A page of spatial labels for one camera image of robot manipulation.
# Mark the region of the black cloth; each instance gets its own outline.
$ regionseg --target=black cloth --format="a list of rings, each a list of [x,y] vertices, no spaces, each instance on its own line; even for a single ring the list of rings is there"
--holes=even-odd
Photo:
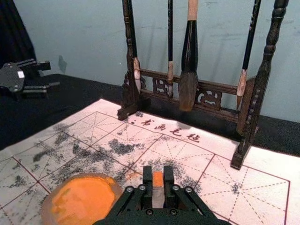
[[[120,104],[121,87],[66,75],[49,75],[34,80],[37,84],[60,81],[49,91],[49,99],[24,99],[20,102],[0,97],[0,150],[52,126],[103,98]],[[177,107],[152,99],[146,113],[168,118],[213,132],[239,138],[234,123],[217,119],[204,112],[181,113]],[[285,154],[300,156],[300,124],[260,116],[254,145]]]
[[[0,68],[7,62],[28,59],[36,60],[36,55],[14,1],[0,0]]]

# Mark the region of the calligraphy brush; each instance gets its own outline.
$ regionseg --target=calligraphy brush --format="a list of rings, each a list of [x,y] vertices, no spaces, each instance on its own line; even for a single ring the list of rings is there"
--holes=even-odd
[[[237,110],[240,106],[240,102],[243,98],[245,87],[246,87],[248,65],[249,65],[250,54],[251,54],[251,49],[252,49],[252,44],[253,44],[253,39],[254,39],[255,28],[256,28],[256,23],[257,23],[257,19],[258,19],[260,5],[261,5],[261,0],[255,0],[254,6],[253,6],[253,11],[252,11],[251,23],[250,23],[250,27],[249,27],[249,33],[248,33],[248,39],[247,39],[246,50],[245,50],[245,55],[244,55],[242,72],[240,74],[240,80],[239,80],[239,84],[238,84],[238,88],[237,88],[237,92],[236,92],[236,96],[237,96],[236,97],[236,109]]]
[[[168,0],[168,96],[173,98],[173,0]]]
[[[135,75],[135,84],[139,93],[141,92],[141,71],[140,71],[140,62],[137,57],[137,47],[136,47],[136,38],[135,38],[135,22],[133,17],[132,1],[128,0],[128,11],[129,19],[131,24],[131,41],[133,48],[133,68]]]
[[[198,0],[188,0],[187,29],[181,57],[181,74],[178,85],[179,109],[191,111],[195,103],[198,85]]]

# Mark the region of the black table surface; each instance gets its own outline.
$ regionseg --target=black table surface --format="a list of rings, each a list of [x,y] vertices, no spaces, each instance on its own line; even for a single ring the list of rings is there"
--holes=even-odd
[[[95,101],[105,100],[120,104],[121,87],[53,74],[39,77],[34,83],[60,82],[49,91],[49,99],[0,97],[0,150],[46,129],[80,111]],[[238,140],[236,124],[217,119],[205,112],[182,113],[171,103],[152,99],[144,110],[163,118],[177,120],[212,133]],[[289,155],[300,156],[300,123],[260,116],[254,146]]]

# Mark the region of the white label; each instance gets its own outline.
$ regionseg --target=white label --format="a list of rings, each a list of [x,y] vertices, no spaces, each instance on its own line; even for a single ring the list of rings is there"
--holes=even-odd
[[[19,78],[25,78],[23,71],[18,71]]]

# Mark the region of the screw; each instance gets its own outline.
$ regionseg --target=screw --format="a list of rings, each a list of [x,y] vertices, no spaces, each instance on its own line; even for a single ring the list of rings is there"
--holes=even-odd
[[[179,186],[178,186],[178,185],[174,185],[174,186],[173,186],[173,190],[174,190],[174,191],[178,191],[178,190],[179,190]]]
[[[127,188],[126,188],[126,191],[132,192],[132,191],[133,191],[133,188],[132,188],[132,187],[127,187]]]
[[[170,210],[170,214],[171,214],[172,216],[176,216],[176,215],[177,215],[177,211],[176,211],[176,210]]]
[[[139,187],[139,189],[143,191],[143,190],[146,189],[146,187],[145,187],[145,185],[141,185],[141,186]]]
[[[153,210],[146,210],[146,214],[147,214],[148,216],[151,216],[151,215],[153,214]]]
[[[186,187],[186,192],[192,192],[192,188]]]

